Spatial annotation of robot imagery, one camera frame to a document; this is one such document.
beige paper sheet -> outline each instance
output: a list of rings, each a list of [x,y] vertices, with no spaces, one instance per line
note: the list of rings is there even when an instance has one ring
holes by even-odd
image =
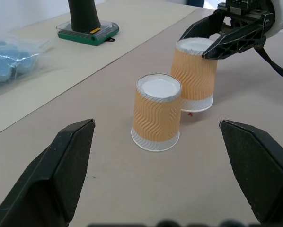
[[[54,42],[47,68],[16,87],[0,93],[0,132],[56,98],[138,45],[191,13],[195,7],[150,0],[110,0],[97,6],[100,20],[120,26],[114,43],[99,47],[59,39],[55,27],[70,20],[59,16],[15,34],[24,38],[47,38]]]
[[[144,223],[163,219],[216,226],[256,219],[231,169],[221,119],[254,125],[283,147],[283,78],[249,50],[219,61],[213,106],[183,113],[180,138],[170,150],[150,153],[132,141],[136,81],[169,73],[174,45],[195,11],[92,77],[0,133],[0,204],[27,165],[68,124],[95,118],[89,166],[70,227],[89,223]],[[283,66],[283,33],[266,51]]]

plastic bag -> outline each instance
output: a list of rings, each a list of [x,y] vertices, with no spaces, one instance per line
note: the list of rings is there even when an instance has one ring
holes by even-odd
[[[15,36],[0,38],[0,86],[31,75],[44,53],[52,47],[49,40],[23,40]]]

robotic arm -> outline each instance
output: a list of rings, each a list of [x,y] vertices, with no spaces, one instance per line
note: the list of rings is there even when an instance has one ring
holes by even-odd
[[[224,23],[230,18],[230,25]],[[283,0],[226,0],[210,16],[192,24],[180,39],[221,36],[203,53],[206,59],[226,59],[255,48],[257,53],[283,77],[283,68],[264,50],[265,41],[283,29]]]

paper cup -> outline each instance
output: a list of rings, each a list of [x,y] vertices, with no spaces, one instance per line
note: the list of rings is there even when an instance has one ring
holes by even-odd
[[[165,151],[179,138],[181,84],[165,74],[150,74],[137,81],[133,141],[148,151]]]
[[[201,112],[213,104],[217,60],[202,57],[212,43],[205,38],[183,39],[176,43],[171,76],[182,84],[182,111]]]

black cable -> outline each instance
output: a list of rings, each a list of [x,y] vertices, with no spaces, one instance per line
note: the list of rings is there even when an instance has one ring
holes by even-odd
[[[266,51],[264,50],[264,48],[261,49],[257,49],[255,48],[256,52],[266,61],[268,62],[272,68],[283,77],[283,68],[280,67],[279,65],[277,65],[274,61],[271,60],[271,58],[269,57],[269,55],[266,53]]]

